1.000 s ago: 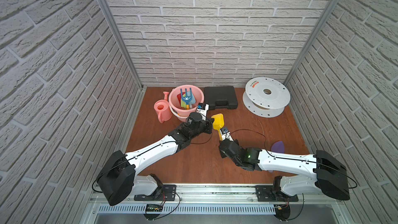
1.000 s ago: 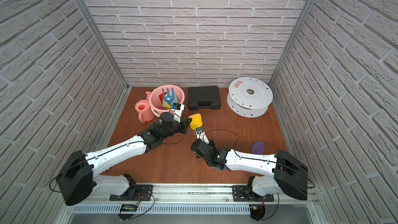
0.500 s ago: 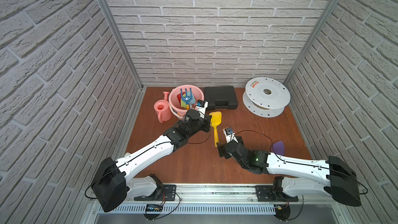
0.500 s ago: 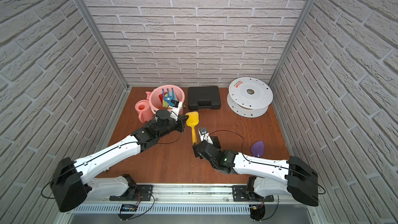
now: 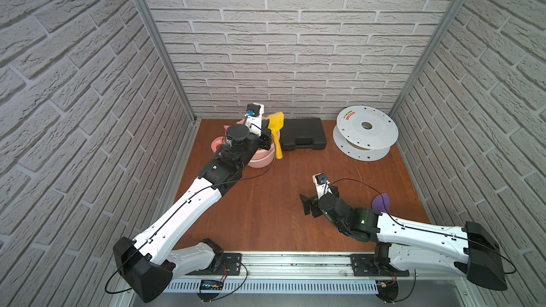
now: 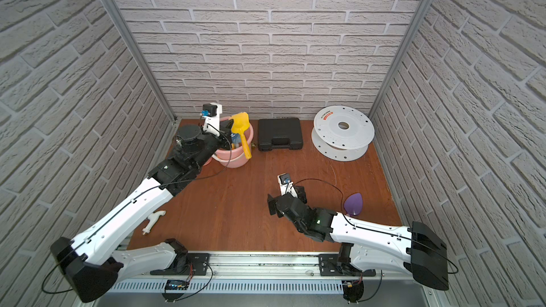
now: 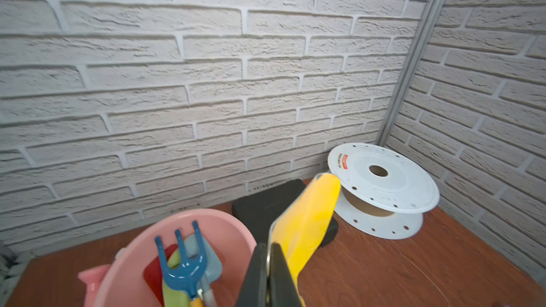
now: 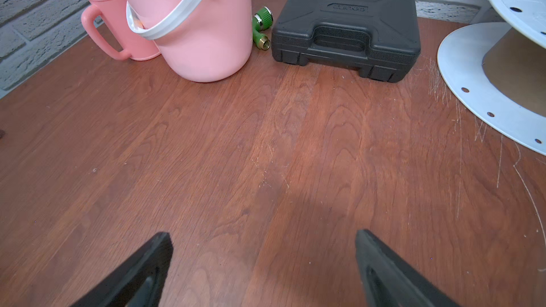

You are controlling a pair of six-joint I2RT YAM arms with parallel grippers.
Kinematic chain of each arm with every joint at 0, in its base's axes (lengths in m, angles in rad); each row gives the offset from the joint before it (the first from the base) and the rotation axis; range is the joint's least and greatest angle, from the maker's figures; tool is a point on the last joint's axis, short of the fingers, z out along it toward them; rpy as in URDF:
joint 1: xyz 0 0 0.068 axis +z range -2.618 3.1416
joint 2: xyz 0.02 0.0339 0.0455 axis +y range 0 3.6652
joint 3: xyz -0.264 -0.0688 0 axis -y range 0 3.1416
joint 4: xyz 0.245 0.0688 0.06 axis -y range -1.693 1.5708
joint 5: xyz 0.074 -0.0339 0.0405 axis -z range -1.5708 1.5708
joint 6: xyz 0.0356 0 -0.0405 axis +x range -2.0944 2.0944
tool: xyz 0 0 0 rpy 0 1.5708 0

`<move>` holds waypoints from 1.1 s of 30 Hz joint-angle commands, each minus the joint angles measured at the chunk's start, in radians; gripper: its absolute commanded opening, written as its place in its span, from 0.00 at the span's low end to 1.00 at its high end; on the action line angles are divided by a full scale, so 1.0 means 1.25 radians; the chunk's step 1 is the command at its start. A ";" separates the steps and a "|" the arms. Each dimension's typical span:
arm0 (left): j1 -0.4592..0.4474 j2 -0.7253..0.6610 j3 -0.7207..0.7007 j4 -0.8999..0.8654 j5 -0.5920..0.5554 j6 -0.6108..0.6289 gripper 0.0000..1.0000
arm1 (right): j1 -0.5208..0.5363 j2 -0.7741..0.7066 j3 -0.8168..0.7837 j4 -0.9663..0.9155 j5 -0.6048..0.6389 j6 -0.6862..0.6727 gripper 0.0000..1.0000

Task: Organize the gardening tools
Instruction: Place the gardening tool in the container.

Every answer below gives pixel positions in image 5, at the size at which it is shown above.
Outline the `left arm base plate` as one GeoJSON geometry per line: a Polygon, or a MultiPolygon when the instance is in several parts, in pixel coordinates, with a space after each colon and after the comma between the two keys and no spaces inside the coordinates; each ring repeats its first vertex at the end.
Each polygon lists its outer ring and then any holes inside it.
{"type": "Polygon", "coordinates": [[[242,254],[235,252],[216,255],[212,264],[203,270],[193,271],[189,276],[239,276],[242,254]]]}

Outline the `purple trowel pink handle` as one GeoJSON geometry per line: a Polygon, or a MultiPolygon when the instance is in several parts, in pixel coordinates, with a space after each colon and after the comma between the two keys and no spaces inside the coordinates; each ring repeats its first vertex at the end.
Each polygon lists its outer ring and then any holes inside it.
{"type": "Polygon", "coordinates": [[[389,213],[391,208],[390,197],[387,193],[380,193],[374,197],[371,208],[383,213],[389,213]]]}

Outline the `pink plastic bucket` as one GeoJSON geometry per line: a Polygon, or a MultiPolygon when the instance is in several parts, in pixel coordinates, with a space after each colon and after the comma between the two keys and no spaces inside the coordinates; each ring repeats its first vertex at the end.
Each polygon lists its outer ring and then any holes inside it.
{"type": "Polygon", "coordinates": [[[271,164],[276,158],[276,151],[274,142],[270,145],[269,149],[263,149],[261,147],[255,152],[254,156],[250,159],[248,166],[254,169],[264,168],[265,166],[271,164]]]}

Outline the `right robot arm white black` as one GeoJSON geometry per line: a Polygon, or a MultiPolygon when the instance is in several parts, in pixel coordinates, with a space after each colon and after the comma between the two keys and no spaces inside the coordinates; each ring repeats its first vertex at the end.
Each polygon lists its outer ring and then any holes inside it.
{"type": "Polygon", "coordinates": [[[343,235],[376,244],[375,271],[429,269],[466,277],[493,291],[507,290],[497,241],[479,223],[463,227],[418,223],[369,208],[353,208],[329,182],[318,183],[315,196],[301,196],[305,215],[324,216],[343,235]]]}

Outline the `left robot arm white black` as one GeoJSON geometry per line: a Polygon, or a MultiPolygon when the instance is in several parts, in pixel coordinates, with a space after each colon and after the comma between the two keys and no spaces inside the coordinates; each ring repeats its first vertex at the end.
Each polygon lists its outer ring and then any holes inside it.
{"type": "Polygon", "coordinates": [[[237,182],[259,149],[268,150],[277,132],[269,118],[230,126],[223,144],[189,189],[155,223],[133,238],[121,237],[113,247],[116,273],[145,303],[153,301],[173,279],[194,271],[215,269],[222,250],[203,240],[179,251],[176,243],[237,182]]]}

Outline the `pink watering can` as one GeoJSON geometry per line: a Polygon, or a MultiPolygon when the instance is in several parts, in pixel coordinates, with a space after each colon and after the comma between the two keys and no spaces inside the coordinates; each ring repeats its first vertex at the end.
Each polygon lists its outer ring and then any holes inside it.
{"type": "Polygon", "coordinates": [[[224,135],[215,138],[210,145],[213,152],[217,152],[219,149],[229,150],[232,147],[232,138],[228,135],[228,129],[230,126],[224,125],[223,127],[225,130],[224,135]]]}

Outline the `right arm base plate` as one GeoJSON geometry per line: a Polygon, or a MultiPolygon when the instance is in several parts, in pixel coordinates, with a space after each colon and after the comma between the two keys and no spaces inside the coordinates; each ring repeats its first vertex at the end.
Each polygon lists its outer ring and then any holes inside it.
{"type": "Polygon", "coordinates": [[[371,253],[350,254],[354,277],[409,277],[408,270],[401,271],[390,263],[388,258],[376,259],[371,253]]]}

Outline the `yellow plastic scoop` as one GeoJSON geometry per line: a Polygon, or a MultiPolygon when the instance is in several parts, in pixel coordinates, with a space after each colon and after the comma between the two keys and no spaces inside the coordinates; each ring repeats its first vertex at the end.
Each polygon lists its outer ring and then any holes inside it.
{"type": "Polygon", "coordinates": [[[273,142],[275,145],[276,159],[282,159],[282,148],[280,145],[280,136],[278,135],[278,133],[284,126],[284,114],[282,112],[277,112],[268,116],[267,119],[269,120],[268,128],[272,133],[273,142]]]}

